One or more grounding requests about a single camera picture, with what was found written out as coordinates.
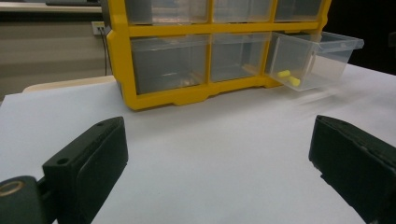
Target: screw hole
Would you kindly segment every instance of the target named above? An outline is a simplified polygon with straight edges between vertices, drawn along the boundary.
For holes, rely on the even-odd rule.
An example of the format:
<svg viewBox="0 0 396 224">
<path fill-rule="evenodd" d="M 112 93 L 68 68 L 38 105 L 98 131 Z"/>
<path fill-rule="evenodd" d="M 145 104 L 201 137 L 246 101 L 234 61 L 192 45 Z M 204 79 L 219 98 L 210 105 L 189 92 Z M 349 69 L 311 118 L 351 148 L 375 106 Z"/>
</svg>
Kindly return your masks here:
<svg viewBox="0 0 396 224">
<path fill-rule="evenodd" d="M 56 163 L 57 163 L 58 165 L 63 165 L 63 164 L 65 164 L 65 163 L 67 163 L 68 161 L 69 161 L 69 159 L 63 158 L 63 159 L 58 160 Z"/>
</svg>

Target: yellow storage cabinet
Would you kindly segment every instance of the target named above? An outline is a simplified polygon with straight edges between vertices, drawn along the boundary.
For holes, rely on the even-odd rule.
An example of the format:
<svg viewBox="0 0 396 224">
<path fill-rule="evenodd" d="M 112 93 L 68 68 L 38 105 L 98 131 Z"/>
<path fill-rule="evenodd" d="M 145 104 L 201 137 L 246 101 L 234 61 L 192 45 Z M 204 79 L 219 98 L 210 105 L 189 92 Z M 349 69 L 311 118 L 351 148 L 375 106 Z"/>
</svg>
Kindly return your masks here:
<svg viewBox="0 0 396 224">
<path fill-rule="evenodd" d="M 271 33 L 319 34 L 331 4 L 289 2 L 102 1 L 113 75 L 125 104 L 134 110 L 185 105 L 225 91 L 281 85 L 264 72 Z"/>
</svg>

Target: cable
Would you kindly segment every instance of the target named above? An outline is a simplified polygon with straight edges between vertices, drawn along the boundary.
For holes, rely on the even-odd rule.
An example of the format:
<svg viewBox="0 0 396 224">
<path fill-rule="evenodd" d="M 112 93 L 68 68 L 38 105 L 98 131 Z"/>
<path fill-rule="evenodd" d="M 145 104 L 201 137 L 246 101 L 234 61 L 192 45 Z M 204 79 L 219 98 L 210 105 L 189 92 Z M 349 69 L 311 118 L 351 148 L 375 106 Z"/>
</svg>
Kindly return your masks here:
<svg viewBox="0 0 396 224">
<path fill-rule="evenodd" d="M 105 38 L 105 44 L 106 44 L 106 50 L 107 50 L 107 61 L 108 61 L 108 65 L 110 65 L 110 71 L 113 71 L 113 67 L 111 66 L 111 61 L 110 61 L 110 53 L 109 53 L 109 51 L 108 51 L 107 38 Z"/>
<path fill-rule="evenodd" d="M 101 27 L 98 28 L 100 32 L 100 36 L 102 37 L 103 48 L 105 50 L 105 77 L 107 76 L 107 53 L 106 53 L 106 44 L 105 44 L 105 30 Z"/>
</svg>

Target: yellow frame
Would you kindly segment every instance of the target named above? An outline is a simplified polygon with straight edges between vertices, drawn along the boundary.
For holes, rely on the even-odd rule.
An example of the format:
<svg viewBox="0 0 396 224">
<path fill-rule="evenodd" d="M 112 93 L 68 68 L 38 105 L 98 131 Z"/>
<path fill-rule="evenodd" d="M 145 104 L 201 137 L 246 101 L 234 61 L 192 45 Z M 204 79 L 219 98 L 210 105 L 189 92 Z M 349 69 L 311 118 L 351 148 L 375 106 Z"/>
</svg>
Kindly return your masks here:
<svg viewBox="0 0 396 224">
<path fill-rule="evenodd" d="M 317 34 L 321 32 L 327 22 L 327 13 L 330 8 L 331 0 L 323 0 L 317 21 L 277 23 L 274 22 L 277 0 L 273 0 L 270 20 L 268 22 L 259 23 L 213 23 L 214 0 L 208 0 L 208 3 L 210 4 L 208 23 L 152 26 L 128 24 L 125 2 L 123 0 L 108 0 L 111 31 L 108 33 L 106 38 L 113 75 L 120 83 L 123 100 L 127 106 L 134 110 L 138 110 L 157 105 L 186 105 L 204 101 L 209 96 L 217 95 L 221 92 L 240 90 L 249 87 L 272 88 L 281 85 L 264 74 L 269 42 L 266 43 L 265 52 L 262 57 L 262 68 L 257 76 L 221 82 L 211 82 L 209 78 L 211 43 L 209 43 L 206 51 L 206 79 L 204 84 L 137 95 L 130 43 L 131 37 L 191 34 L 211 35 L 214 33 L 272 31 L 284 31 L 287 33 L 304 31 L 311 34 Z"/>
</svg>

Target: electrical outlet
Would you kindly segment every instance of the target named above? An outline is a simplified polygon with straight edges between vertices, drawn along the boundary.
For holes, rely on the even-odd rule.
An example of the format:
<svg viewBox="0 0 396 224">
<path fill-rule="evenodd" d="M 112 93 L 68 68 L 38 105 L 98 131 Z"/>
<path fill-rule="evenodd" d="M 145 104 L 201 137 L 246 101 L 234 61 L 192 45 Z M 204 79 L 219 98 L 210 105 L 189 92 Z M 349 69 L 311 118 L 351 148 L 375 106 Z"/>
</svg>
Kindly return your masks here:
<svg viewBox="0 0 396 224">
<path fill-rule="evenodd" d="M 94 35 L 101 35 L 100 29 L 105 28 L 103 21 L 92 21 L 92 30 Z"/>
</svg>

